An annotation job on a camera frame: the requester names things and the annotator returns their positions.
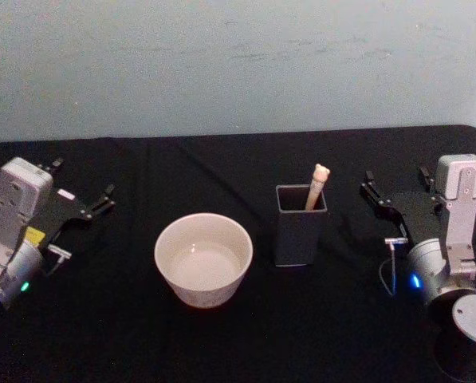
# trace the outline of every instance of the blue led light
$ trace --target blue led light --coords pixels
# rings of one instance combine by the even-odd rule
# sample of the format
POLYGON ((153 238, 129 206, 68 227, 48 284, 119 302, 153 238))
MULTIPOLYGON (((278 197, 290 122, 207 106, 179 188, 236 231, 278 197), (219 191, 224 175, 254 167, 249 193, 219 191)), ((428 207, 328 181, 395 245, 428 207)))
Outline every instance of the blue led light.
POLYGON ((417 290, 422 288, 422 281, 416 274, 411 275, 411 287, 417 290))

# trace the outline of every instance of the silver cylinder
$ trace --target silver cylinder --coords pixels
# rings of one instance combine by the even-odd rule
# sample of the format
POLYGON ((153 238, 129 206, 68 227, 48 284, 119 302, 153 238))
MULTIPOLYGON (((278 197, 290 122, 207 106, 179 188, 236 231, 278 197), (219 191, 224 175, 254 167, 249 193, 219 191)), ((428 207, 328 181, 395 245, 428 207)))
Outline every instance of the silver cylinder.
POLYGON ((24 282, 32 278, 41 268, 43 258, 39 250, 28 241, 23 241, 18 251, 0 276, 0 303, 9 308, 21 292, 24 282))
POLYGON ((450 276, 450 268, 443 258, 439 239, 419 243, 407 257, 411 269, 422 280, 423 301, 437 321, 439 317, 450 317, 447 311, 451 310, 457 299, 475 292, 472 281, 450 276))

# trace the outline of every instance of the black tablecloth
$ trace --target black tablecloth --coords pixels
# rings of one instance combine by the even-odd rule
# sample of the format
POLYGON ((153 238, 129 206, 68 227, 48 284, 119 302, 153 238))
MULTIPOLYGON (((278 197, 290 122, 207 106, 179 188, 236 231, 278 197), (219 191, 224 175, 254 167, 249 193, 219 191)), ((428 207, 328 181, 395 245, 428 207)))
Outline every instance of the black tablecloth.
POLYGON ((398 233, 359 186, 373 170, 386 193, 420 190, 419 165, 467 152, 466 126, 0 144, 0 167, 62 156, 56 187, 90 202, 113 183, 117 202, 59 238, 72 259, 0 320, 0 381, 449 381, 432 356, 439 329, 406 279, 396 298, 380 284, 382 238, 398 233), (332 174, 316 262, 277 269, 275 186, 308 183, 317 162, 332 174), (254 241, 242 285, 213 310, 182 304, 153 262, 163 228, 201 211, 254 241))

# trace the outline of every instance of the black cylinder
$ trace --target black cylinder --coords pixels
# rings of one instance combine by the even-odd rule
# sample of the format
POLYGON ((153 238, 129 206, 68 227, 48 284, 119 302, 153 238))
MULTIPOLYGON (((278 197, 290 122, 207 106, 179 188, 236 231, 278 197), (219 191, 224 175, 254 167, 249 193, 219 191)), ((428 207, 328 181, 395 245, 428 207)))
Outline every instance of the black cylinder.
POLYGON ((476 382, 476 342, 455 325, 449 324, 436 338, 435 359, 440 369, 452 379, 476 382))

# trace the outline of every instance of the water in bowl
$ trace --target water in bowl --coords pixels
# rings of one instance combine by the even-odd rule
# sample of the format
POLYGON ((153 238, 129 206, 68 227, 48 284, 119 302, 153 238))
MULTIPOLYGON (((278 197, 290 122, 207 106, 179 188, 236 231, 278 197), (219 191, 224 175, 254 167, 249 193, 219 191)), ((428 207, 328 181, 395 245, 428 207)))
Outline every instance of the water in bowl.
POLYGON ((172 257, 170 278, 189 290, 213 290, 233 282, 239 272, 238 257, 231 249, 201 241, 172 257))

